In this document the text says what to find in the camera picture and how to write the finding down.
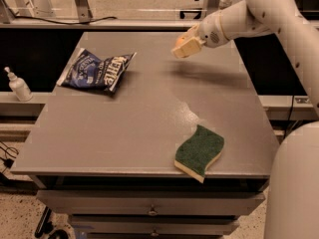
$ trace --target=green sponge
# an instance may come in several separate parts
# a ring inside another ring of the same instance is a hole
[[[203,183],[206,169],[218,160],[223,145],[223,137],[198,124],[194,135],[178,148],[174,165]]]

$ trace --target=floor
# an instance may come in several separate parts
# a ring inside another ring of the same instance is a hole
[[[8,3],[12,8],[15,7],[14,0],[8,0]],[[179,20],[179,9],[200,7],[202,0],[198,2],[193,0],[89,0],[89,3],[95,18],[116,16],[130,19]],[[73,0],[52,0],[52,5],[55,14],[60,18],[76,18],[77,16]],[[21,129],[20,125],[8,125],[0,122],[0,140],[5,141],[10,147],[21,149],[26,136],[23,133],[26,133],[28,129],[27,125]],[[1,164],[0,170],[4,169],[5,167]],[[4,170],[3,173],[12,179],[29,180],[25,176],[12,175],[9,169]],[[34,232],[44,208],[45,206],[36,199],[35,195],[21,192],[0,193],[0,237],[4,239],[35,238]],[[240,217],[240,227],[230,236],[225,236],[224,239],[263,238],[265,211],[266,201],[249,216]],[[75,238],[66,215],[53,213],[51,220],[56,229],[62,228],[68,231],[70,238]]]

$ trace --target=drawer knob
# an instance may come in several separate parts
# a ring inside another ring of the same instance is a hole
[[[152,216],[152,217],[159,215],[159,213],[156,212],[156,210],[155,210],[153,205],[151,206],[151,210],[148,212],[148,214],[149,214],[149,216]]]
[[[157,233],[156,230],[154,230],[154,231],[151,233],[151,236],[152,236],[152,237],[158,237],[159,234]]]

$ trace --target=table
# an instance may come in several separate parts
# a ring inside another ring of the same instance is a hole
[[[178,60],[179,34],[85,33],[101,59],[137,52],[120,88],[56,87],[12,168],[88,238],[229,234],[264,200],[278,141],[234,43]],[[204,184],[173,166],[197,124],[225,139]]]

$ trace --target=white bottle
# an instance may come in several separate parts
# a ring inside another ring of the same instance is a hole
[[[18,100],[22,102],[31,100],[33,95],[26,82],[10,72],[9,68],[5,68],[5,71],[8,72],[8,77],[10,79],[9,87],[15,93]]]

